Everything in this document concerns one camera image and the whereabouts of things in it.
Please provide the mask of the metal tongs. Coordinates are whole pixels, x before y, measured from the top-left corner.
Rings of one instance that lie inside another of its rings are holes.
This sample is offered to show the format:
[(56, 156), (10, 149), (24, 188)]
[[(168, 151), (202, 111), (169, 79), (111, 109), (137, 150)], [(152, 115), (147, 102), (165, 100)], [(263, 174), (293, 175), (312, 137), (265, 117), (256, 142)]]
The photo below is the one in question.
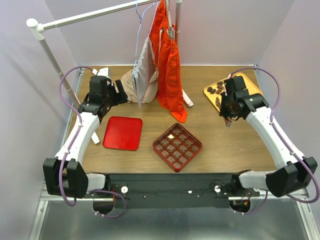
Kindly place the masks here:
[(224, 121), (225, 121), (225, 125), (229, 128), (231, 126), (233, 120), (231, 118), (227, 117), (224, 119)]

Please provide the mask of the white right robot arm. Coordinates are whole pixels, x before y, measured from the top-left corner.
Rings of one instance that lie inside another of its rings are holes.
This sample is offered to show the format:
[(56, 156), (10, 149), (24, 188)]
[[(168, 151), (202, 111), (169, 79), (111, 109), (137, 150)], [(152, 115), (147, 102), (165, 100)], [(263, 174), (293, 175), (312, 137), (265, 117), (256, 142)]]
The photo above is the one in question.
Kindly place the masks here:
[(284, 133), (272, 109), (260, 93), (250, 94), (242, 76), (225, 79), (219, 114), (225, 120), (246, 120), (271, 154), (275, 171), (244, 170), (233, 175), (230, 191), (241, 196), (248, 189), (271, 192), (283, 197), (307, 187), (318, 167), (313, 157), (305, 157)]

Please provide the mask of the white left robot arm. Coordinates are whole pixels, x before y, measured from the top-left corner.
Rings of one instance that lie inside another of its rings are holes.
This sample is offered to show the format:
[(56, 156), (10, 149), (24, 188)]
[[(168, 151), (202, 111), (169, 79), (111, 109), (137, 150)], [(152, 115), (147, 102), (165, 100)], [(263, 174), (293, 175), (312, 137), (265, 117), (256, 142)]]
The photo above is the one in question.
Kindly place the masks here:
[(43, 173), (49, 195), (80, 199), (95, 192), (104, 198), (111, 185), (103, 173), (86, 173), (82, 167), (85, 151), (93, 133), (111, 107), (127, 103), (128, 97), (120, 80), (106, 76), (90, 78), (89, 92), (76, 111), (76, 122), (67, 140), (54, 158), (46, 158)]

